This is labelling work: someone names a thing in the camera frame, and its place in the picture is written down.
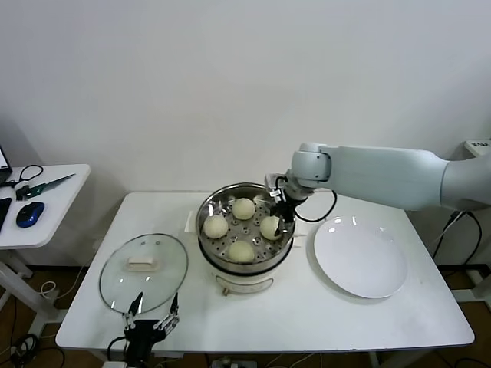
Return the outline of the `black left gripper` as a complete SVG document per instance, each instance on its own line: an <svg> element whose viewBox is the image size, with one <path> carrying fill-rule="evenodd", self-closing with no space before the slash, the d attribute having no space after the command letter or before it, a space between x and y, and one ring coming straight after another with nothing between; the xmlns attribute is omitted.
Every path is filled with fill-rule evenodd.
<svg viewBox="0 0 491 368"><path fill-rule="evenodd" d="M165 330L173 330L180 322L178 294L175 294L168 314L160 320L136 320L139 313L143 292L131 302L123 314L125 338L128 342L127 360L147 360L155 344L165 339Z"/></svg>

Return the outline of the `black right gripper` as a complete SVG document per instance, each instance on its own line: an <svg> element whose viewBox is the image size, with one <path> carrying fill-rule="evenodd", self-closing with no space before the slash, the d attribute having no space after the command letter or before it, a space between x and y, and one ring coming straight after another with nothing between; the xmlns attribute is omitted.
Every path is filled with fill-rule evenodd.
<svg viewBox="0 0 491 368"><path fill-rule="evenodd" d="M294 225L295 210L303 203L303 200L293 199L282 192L279 200L270 208L270 216L278 217L276 235L283 235L290 231Z"/></svg>

